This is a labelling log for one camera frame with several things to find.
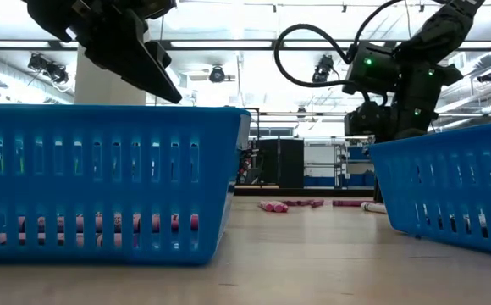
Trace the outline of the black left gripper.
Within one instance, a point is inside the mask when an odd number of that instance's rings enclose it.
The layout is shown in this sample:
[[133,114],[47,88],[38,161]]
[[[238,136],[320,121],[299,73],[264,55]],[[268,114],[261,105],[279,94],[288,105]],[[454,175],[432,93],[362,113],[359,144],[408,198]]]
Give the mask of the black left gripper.
[[172,59],[158,41],[144,38],[149,19],[175,8],[174,0],[72,0],[67,27],[85,55],[132,86],[171,103],[182,99],[166,68]]

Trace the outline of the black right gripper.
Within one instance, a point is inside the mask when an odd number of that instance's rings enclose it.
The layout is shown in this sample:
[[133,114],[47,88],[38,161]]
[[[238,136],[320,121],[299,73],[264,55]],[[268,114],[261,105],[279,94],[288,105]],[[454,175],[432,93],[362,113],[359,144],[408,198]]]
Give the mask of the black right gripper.
[[[440,66],[428,62],[395,64],[390,61],[364,58],[355,60],[346,79],[351,83],[345,92],[371,92],[388,99],[390,105],[365,100],[345,118],[346,136],[374,136],[386,142],[427,133],[428,126],[438,118],[435,112],[441,88],[463,78],[453,65]],[[383,203],[383,195],[375,178],[373,200]]]

